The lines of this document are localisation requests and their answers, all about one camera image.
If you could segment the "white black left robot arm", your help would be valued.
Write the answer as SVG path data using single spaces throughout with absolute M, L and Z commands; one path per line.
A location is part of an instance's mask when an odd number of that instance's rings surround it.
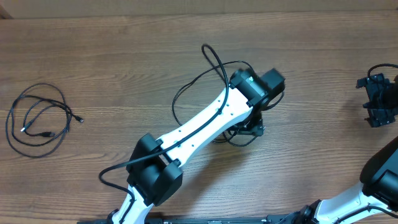
M 282 98 L 285 78 L 272 69 L 262 76 L 250 68 L 235 71 L 221 94 L 191 120 L 174 131 L 138 140 L 130 159 L 120 164 L 128 172 L 126 199 L 108 215 L 107 223 L 144 223 L 154 206 L 170 198 L 182 185 L 183 169 L 192 157 L 223 132 L 262 136 L 262 111 Z

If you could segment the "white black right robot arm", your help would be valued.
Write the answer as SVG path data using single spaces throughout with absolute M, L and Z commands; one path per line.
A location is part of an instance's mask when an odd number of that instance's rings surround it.
M 366 119 L 373 128 L 395 121 L 397 116 L 397 80 L 390 82 L 382 73 L 357 81 L 369 101 Z M 354 223 L 377 213 L 397 218 L 397 138 L 373 155 L 363 167 L 359 182 L 343 193 L 303 207 L 294 223 Z

